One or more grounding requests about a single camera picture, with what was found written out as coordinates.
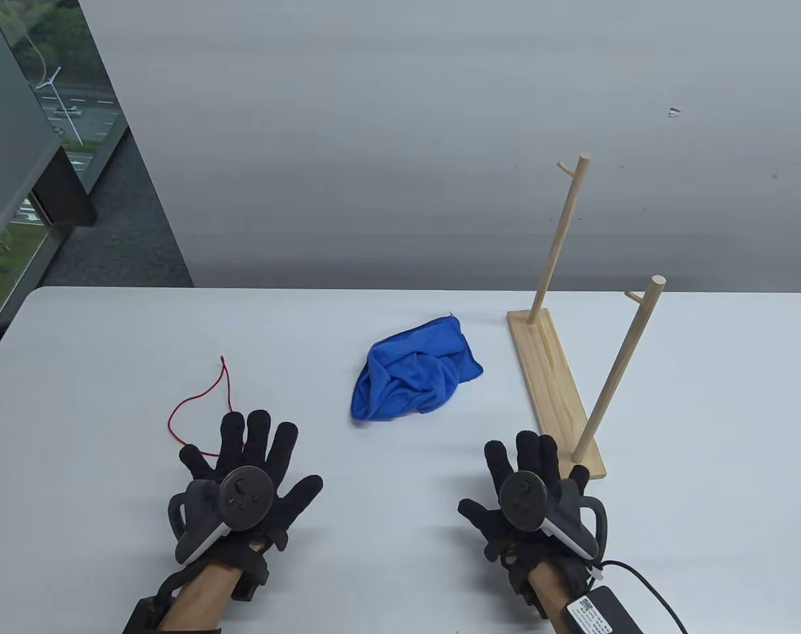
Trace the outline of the person's left hand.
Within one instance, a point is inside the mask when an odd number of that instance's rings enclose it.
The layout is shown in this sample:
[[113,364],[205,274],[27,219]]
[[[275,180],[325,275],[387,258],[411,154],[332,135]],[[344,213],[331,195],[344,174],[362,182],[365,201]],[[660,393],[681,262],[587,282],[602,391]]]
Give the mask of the person's left hand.
[[289,528],[324,488],[322,478],[312,474],[287,494],[279,494],[297,440],[294,423],[273,428],[267,411],[230,411],[220,425],[214,465],[192,444],[180,449],[180,461],[192,479],[186,491],[170,501],[177,561],[237,569],[237,601],[249,601],[267,582],[264,551],[285,550]]

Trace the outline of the person's right hand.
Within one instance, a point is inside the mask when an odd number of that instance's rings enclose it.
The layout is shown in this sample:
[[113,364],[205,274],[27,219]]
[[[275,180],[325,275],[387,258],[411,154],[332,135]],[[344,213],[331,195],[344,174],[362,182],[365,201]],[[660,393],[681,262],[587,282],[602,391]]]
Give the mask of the person's right hand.
[[560,574],[566,596],[588,592],[591,568],[604,554],[608,516],[598,499],[585,495],[588,469],[575,466],[561,477],[558,448],[549,435],[516,436],[517,465],[503,442],[491,440],[484,454],[499,507],[488,510],[462,499],[458,512],[487,540],[488,561],[500,561],[516,594],[529,597],[529,576],[538,565]]

